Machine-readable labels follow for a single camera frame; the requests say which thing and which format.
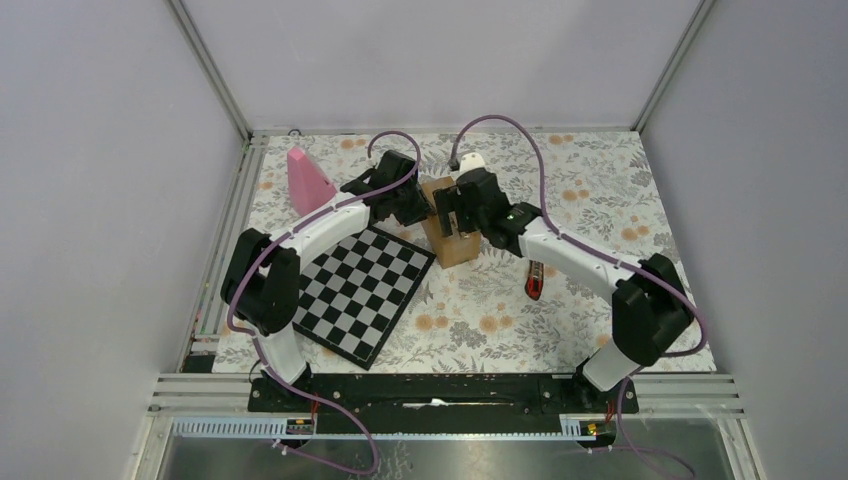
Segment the red black utility knife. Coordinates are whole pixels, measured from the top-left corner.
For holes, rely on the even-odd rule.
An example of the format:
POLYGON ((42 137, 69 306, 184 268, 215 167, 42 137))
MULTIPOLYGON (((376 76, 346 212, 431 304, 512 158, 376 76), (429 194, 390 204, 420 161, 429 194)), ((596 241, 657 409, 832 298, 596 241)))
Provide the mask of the red black utility knife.
POLYGON ((525 293, 533 301, 538 301, 544 288, 544 265, 530 260, 525 282, 525 293))

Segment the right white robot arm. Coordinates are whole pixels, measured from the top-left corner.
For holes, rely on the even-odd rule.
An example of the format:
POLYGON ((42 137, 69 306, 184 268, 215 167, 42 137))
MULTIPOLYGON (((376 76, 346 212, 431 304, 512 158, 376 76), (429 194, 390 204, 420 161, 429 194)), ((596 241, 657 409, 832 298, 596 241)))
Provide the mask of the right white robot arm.
POLYGON ((611 339, 577 368, 573 396, 583 410, 601 410, 620 381, 654 365, 695 319, 667 257, 629 262, 568 236, 539 207, 511 202, 484 168, 464 173, 433 196, 443 235, 478 232, 496 248, 580 281, 610 305, 611 339))

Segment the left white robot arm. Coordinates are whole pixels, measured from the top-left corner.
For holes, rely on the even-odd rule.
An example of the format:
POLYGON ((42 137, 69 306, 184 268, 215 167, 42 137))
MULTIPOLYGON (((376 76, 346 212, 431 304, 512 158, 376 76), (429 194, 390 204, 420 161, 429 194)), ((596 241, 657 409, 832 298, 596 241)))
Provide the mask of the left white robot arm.
POLYGON ((418 181, 421 157, 384 152, 376 166, 339 187, 313 212, 275 233, 243 231, 220 287, 225 321, 249 337, 267 375, 272 398, 288 411, 309 401, 308 363, 295 339, 293 321, 300 275, 319 255, 389 216, 423 219, 429 209, 418 181))

